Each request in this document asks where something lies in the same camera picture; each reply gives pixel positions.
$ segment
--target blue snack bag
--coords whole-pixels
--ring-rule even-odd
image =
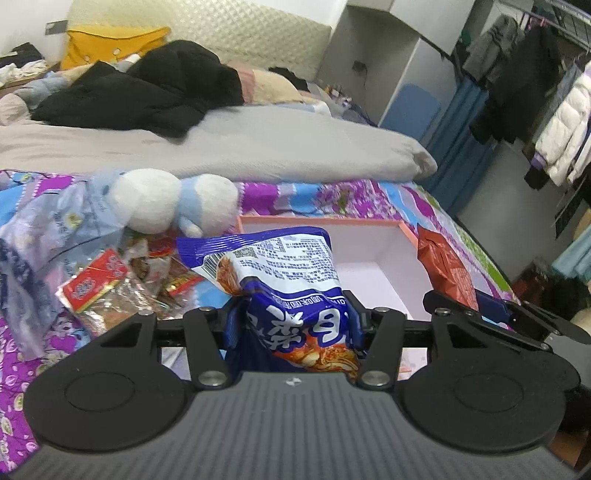
[[[347,302],[325,230],[179,238],[177,246],[189,268],[230,295],[249,297],[249,327],[274,356],[309,371],[356,377]]]

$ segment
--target barcode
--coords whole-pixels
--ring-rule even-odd
[[[205,257],[203,260],[203,269],[207,272],[214,280],[217,278],[217,264],[225,255],[224,252],[218,254],[211,254]]]

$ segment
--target plastic bag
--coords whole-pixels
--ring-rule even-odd
[[[60,286],[56,295],[94,336],[140,310],[163,315],[162,307],[111,248]]]
[[[435,290],[478,311],[470,274],[443,235],[419,225],[418,259],[427,270]]]
[[[37,197],[0,229],[0,310],[24,359],[44,355],[43,337],[62,309],[59,285],[121,240],[129,218],[104,197],[111,180],[82,180]]]
[[[162,284],[158,300],[169,306],[163,320],[182,318],[189,310],[199,307],[195,286],[204,280],[177,258],[170,259],[170,271]]]
[[[349,309],[325,230],[296,227],[246,235],[178,239],[195,272],[234,296],[260,345],[291,365],[356,377]]]
[[[122,258],[147,290],[157,296],[170,272],[171,257],[175,253],[174,240],[165,235],[135,235],[123,248]]]

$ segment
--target floral bed sheet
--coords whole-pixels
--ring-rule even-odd
[[[20,208],[44,195],[55,194],[81,177],[0,171],[0,228]],[[510,286],[473,239],[414,183],[357,180],[335,184],[239,183],[240,209],[245,215],[345,216],[401,220],[416,233],[417,225],[442,233],[458,253],[477,288],[499,299],[515,300]],[[211,303],[222,296],[211,296]],[[38,448],[22,412],[30,382],[90,341],[80,323],[63,313],[46,336],[46,355],[23,361],[11,333],[0,318],[0,471],[23,463]]]

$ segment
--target black jacket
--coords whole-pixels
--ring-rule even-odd
[[[526,141],[545,93],[558,81],[560,53],[549,28],[534,27],[517,44],[482,112],[471,123],[472,135],[485,144],[491,135],[513,143]]]
[[[178,138],[208,110],[243,103],[236,70],[202,46],[177,40],[151,50],[127,73],[95,64],[31,117],[64,127],[144,129]]]

